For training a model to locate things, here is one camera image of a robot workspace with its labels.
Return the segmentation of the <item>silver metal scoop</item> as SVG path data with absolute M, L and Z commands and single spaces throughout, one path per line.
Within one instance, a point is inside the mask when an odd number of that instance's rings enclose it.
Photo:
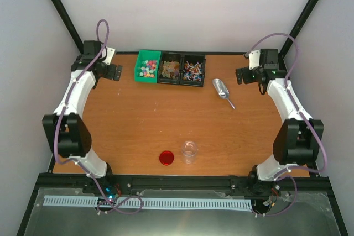
M 229 93 L 226 85 L 219 78 L 213 79 L 212 84 L 213 84 L 216 92 L 218 93 L 219 97 L 227 100 L 228 103 L 231 105 L 231 107 L 233 109 L 236 109 L 235 105 L 229 99 L 230 93 Z

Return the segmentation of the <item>green plastic candy bin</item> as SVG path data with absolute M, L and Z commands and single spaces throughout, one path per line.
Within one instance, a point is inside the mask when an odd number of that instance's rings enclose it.
M 140 50 L 134 67 L 134 80 L 140 83 L 157 83 L 158 66 L 162 52 Z

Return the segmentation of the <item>black bin with lollipops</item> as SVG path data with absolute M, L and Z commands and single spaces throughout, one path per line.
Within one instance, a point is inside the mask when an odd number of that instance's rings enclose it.
M 203 54 L 184 54 L 180 84 L 184 86 L 203 87 L 206 58 Z

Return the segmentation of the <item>black bin with popsicle candies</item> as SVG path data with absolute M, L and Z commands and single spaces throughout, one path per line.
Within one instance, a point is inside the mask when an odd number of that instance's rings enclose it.
M 181 64 L 181 53 L 163 51 L 158 66 L 157 83 L 179 85 Z

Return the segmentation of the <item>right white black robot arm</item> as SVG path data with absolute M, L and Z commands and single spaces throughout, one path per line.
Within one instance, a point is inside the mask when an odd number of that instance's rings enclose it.
M 260 195 L 282 174 L 297 167 L 313 167 L 324 125 L 302 107 L 287 71 L 279 68 L 277 49 L 251 50 L 245 57 L 249 65 L 236 69 L 238 84 L 257 83 L 260 93 L 271 97 L 282 120 L 272 155 L 248 175 L 250 193 Z

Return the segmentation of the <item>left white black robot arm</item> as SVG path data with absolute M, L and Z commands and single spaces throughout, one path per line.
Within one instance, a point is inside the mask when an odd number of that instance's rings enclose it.
M 95 185 L 101 192 L 109 193 L 115 187 L 115 179 L 109 175 L 112 170 L 93 150 L 91 134 L 83 121 L 86 101 L 99 79 L 119 81 L 121 76 L 122 66 L 112 63 L 114 48 L 105 47 L 91 63 L 102 46 L 99 41 L 84 42 L 83 53 L 71 65 L 70 82 L 61 102 L 53 114 L 43 117 L 42 125 L 55 160 L 72 161 L 88 177 L 97 178 Z

